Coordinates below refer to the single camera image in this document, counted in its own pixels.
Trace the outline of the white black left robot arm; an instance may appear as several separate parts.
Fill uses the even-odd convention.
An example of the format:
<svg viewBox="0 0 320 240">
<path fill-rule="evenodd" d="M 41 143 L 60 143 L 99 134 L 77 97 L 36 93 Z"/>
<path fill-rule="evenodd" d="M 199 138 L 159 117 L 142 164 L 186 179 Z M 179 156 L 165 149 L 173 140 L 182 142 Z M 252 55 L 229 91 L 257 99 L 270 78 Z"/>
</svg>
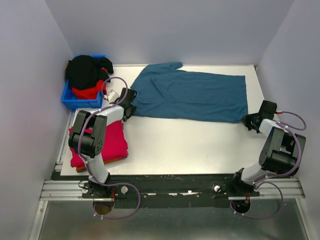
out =
<svg viewBox="0 0 320 240">
<path fill-rule="evenodd" d="M 108 106 L 94 113 L 80 110 L 73 123 L 68 145 L 82 160 L 94 184 L 93 191 L 101 198 L 111 191 L 110 174 L 105 163 L 128 156 L 123 123 L 136 111 L 133 101 L 137 92 L 123 88 L 121 95 Z"/>
</svg>

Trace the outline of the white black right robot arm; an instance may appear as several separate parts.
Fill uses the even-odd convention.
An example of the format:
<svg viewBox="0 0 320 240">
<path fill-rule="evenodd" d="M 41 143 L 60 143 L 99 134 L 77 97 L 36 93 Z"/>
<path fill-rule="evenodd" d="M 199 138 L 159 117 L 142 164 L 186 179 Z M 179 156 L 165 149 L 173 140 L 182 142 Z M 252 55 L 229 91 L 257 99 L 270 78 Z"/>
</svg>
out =
<svg viewBox="0 0 320 240">
<path fill-rule="evenodd" d="M 295 175 L 300 167 L 306 144 L 306 137 L 293 130 L 304 131 L 306 121 L 296 113 L 277 110 L 277 104 L 263 100 L 257 113 L 245 115 L 243 125 L 249 130 L 266 136 L 258 162 L 235 172 L 230 191 L 241 196 L 258 188 L 257 184 L 268 178 L 285 178 Z M 303 127 L 295 127 L 275 120 L 275 116 L 290 114 L 299 118 Z"/>
</svg>

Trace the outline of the teal blue t shirt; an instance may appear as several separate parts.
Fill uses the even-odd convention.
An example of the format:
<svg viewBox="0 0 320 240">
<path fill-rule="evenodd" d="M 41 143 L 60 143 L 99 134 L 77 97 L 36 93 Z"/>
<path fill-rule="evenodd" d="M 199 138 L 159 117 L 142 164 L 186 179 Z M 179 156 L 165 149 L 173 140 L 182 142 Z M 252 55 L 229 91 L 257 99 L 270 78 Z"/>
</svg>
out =
<svg viewBox="0 0 320 240">
<path fill-rule="evenodd" d="M 147 65 L 134 80 L 139 117 L 239 123 L 247 115 L 246 78 L 182 70 L 181 62 Z"/>
</svg>

